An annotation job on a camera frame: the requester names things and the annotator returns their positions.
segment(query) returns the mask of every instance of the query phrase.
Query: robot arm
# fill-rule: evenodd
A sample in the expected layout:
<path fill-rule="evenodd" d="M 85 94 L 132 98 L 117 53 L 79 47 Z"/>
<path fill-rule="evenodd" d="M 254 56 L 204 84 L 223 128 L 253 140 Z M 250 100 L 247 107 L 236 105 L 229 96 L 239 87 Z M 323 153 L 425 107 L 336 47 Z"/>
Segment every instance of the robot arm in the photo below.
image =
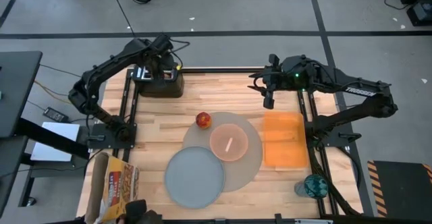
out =
<path fill-rule="evenodd" d="M 115 132 L 120 140 L 127 140 L 130 129 L 124 120 L 118 115 L 110 115 L 97 104 L 99 88 L 105 80 L 132 64 L 146 66 L 153 80 L 162 80 L 164 67 L 177 65 L 169 54 L 172 48 L 169 37 L 165 35 L 158 36 L 153 42 L 135 38 L 124 47 L 121 53 L 111 56 L 101 65 L 84 72 L 82 78 L 69 91 L 68 98 L 80 113 L 94 115 L 105 123 L 108 129 Z"/>
<path fill-rule="evenodd" d="M 281 64 L 276 55 L 270 55 L 269 62 L 270 65 L 266 65 L 263 71 L 249 76 L 254 78 L 254 86 L 249 87 L 264 96 L 264 107 L 267 109 L 273 108 L 273 92 L 278 90 L 347 92 L 366 97 L 362 104 L 351 109 L 331 116 L 316 117 L 311 125 L 306 127 L 309 136 L 320 136 L 335 126 L 368 116 L 389 117 L 398 110 L 390 93 L 390 84 L 347 76 L 340 69 L 323 65 L 305 55 L 288 57 Z M 259 78 L 263 79 L 265 87 L 257 86 Z"/>

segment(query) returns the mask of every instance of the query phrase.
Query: black base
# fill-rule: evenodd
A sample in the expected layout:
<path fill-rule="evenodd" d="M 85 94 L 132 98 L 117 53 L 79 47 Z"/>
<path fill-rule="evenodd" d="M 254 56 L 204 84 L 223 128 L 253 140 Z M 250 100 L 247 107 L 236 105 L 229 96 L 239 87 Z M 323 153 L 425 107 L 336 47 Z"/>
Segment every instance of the black base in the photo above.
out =
<path fill-rule="evenodd" d="M 328 137 L 323 139 L 324 146 L 350 146 L 351 142 L 361 137 L 360 134 L 350 133 L 350 126 L 347 124 L 333 128 Z"/>
<path fill-rule="evenodd" d="M 413 26 L 432 26 L 431 20 L 419 20 L 416 13 L 414 12 L 414 6 L 406 11 L 406 14 L 411 20 Z"/>
<path fill-rule="evenodd" d="M 135 146 L 136 124 L 132 126 L 128 141 L 120 141 L 115 133 L 108 130 L 104 123 L 93 125 L 92 136 L 105 136 L 103 140 L 89 140 L 88 147 L 91 149 L 131 149 Z"/>
<path fill-rule="evenodd" d="M 177 79 L 168 82 L 164 87 L 159 87 L 152 82 L 144 82 L 135 80 L 135 85 L 138 85 L 140 95 L 153 98 L 180 98 L 183 95 L 184 79 L 183 74 L 179 72 Z"/>

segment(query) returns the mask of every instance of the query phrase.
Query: black stand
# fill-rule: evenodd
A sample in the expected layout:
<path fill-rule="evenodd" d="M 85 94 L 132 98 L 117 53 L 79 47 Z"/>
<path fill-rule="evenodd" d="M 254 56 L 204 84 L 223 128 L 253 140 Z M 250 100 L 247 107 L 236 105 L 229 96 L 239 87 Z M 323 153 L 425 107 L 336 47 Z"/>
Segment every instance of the black stand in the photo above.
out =
<path fill-rule="evenodd" d="M 27 136 L 30 139 L 36 140 L 46 144 L 47 146 L 51 146 L 57 150 L 61 150 L 82 159 L 88 159 L 90 156 L 87 146 L 78 144 L 73 140 L 42 128 L 39 125 L 28 121 L 27 119 L 20 118 L 16 128 L 16 134 Z"/>
<path fill-rule="evenodd" d="M 128 140 L 118 140 L 115 132 L 107 128 L 104 123 L 97 123 L 92 127 L 92 136 L 88 141 L 90 149 L 131 149 L 135 145 L 136 124 L 129 125 Z"/>

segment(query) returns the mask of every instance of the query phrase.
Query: red apple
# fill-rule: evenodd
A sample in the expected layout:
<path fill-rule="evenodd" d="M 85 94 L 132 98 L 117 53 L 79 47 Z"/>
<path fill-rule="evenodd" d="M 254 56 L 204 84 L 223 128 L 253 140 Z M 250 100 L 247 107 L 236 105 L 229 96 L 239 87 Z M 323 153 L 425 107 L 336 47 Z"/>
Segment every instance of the red apple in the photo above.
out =
<path fill-rule="evenodd" d="M 211 117 L 208 113 L 201 112 L 196 116 L 195 122 L 201 129 L 207 129 L 211 125 Z"/>

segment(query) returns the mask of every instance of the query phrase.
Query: metal frame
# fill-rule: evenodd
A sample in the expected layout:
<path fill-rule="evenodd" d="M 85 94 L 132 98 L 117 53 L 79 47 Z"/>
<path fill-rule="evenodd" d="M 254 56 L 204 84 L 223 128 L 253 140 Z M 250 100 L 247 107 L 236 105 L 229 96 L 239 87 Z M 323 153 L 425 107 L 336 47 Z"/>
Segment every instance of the metal frame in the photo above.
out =
<path fill-rule="evenodd" d="M 205 73 L 255 73 L 260 71 L 261 67 L 208 67 L 208 68 L 199 68 L 199 67 L 190 67 L 190 68 L 184 68 L 182 70 L 182 73 L 185 74 L 205 74 Z M 134 90 L 134 97 L 132 101 L 132 108 L 131 108 L 131 114 L 130 114 L 130 123 L 135 123 L 135 115 L 138 105 L 138 87 L 135 87 Z M 315 99 L 312 94 L 308 94 L 308 99 L 310 102 L 310 109 L 313 116 L 317 116 L 317 108 L 315 104 Z M 304 97 L 302 92 L 298 92 L 298 102 L 300 105 L 300 112 L 303 114 L 305 120 L 307 120 L 307 113 L 306 113 L 306 106 L 304 103 Z M 320 149 L 320 156 L 321 156 L 321 164 L 323 166 L 323 169 L 325 173 L 327 174 L 328 178 L 331 179 L 330 176 L 330 170 L 329 170 L 329 164 L 327 155 L 325 153 L 325 149 Z M 130 149 L 124 150 L 123 155 L 123 161 L 128 162 L 129 161 L 129 153 Z M 364 215 L 362 216 L 346 216 L 346 215 L 339 215 L 338 212 L 338 205 L 335 202 L 332 195 L 329 195 L 330 198 L 330 205 L 331 205 L 331 211 L 332 215 L 328 215 L 325 212 L 325 205 L 324 201 L 322 199 L 317 200 L 317 205 L 319 209 L 319 219 L 321 220 L 334 220 L 335 223 L 428 223 L 426 221 L 416 221 L 416 220 L 406 220 L 406 219 L 387 219 L 387 218 L 380 218 L 380 217 L 366 217 Z M 283 223 L 308 223 L 307 221 L 304 221 L 304 219 L 283 219 L 280 214 L 275 213 L 274 219 L 183 219 L 183 220 L 163 220 L 164 223 L 171 223 L 171 224 L 199 224 L 199 223 L 208 223 L 208 224 L 226 224 L 226 223 L 235 223 L 235 224 L 255 224 L 255 223 L 268 223 L 268 224 L 283 224 Z"/>
<path fill-rule="evenodd" d="M 120 112 L 119 116 L 124 119 L 125 113 L 126 113 L 126 106 L 128 104 L 128 96 L 129 96 L 129 88 L 130 88 L 130 82 L 132 81 L 132 75 L 133 69 L 128 69 L 126 71 L 126 79 L 124 82 L 124 89 L 123 89 L 123 96 L 121 96 L 121 105 L 120 105 Z M 118 157 L 119 155 L 119 149 L 113 149 L 113 156 Z"/>
<path fill-rule="evenodd" d="M 255 72 L 259 72 L 263 69 L 263 67 L 208 67 L 208 68 L 199 68 L 199 67 L 185 67 L 184 69 L 182 69 L 182 73 L 183 74 L 205 74 L 205 73 L 255 73 Z M 137 105 L 138 105 L 138 87 L 135 87 L 134 90 L 134 97 L 133 97 L 133 101 L 132 101 L 132 108 L 131 108 L 131 113 L 130 113 L 130 123 L 134 123 L 135 122 L 135 115 L 136 115 L 136 110 L 137 110 Z M 122 104 L 121 105 L 126 105 L 126 103 L 124 103 L 125 97 L 123 97 L 122 99 Z M 298 92 L 298 102 L 300 105 L 300 112 L 303 114 L 304 118 L 307 119 L 307 114 L 306 114 L 306 107 L 304 105 L 304 99 L 303 99 L 303 94 L 301 92 Z M 315 101 L 313 101 L 313 104 L 311 103 L 311 110 L 313 112 L 313 115 L 316 116 L 317 115 L 317 109 L 315 107 L 312 107 L 312 105 L 315 106 Z M 123 155 L 123 161 L 128 162 L 129 161 L 129 153 L 130 153 L 130 149 L 125 149 L 124 150 L 124 155 Z M 327 155 L 325 154 L 325 149 L 320 150 L 320 155 L 321 155 L 321 161 L 324 169 L 327 170 L 328 174 L 327 176 L 330 177 L 330 172 L 329 172 L 329 166 L 328 166 L 328 160 L 327 160 Z M 338 206 L 335 202 L 335 200 L 333 199 L 333 196 L 330 196 L 331 198 L 331 210 L 333 214 L 338 215 Z M 318 209 L 319 209 L 319 214 L 322 217 L 323 215 L 326 215 L 325 212 L 325 206 L 324 206 L 324 201 L 322 199 L 317 201 L 318 204 Z M 168 223 L 202 223 L 203 221 L 218 221 L 218 220 L 167 220 L 164 222 L 168 222 Z M 230 219 L 229 220 L 230 223 L 276 223 L 276 219 Z M 293 223 L 294 219 L 281 219 L 282 223 Z"/>

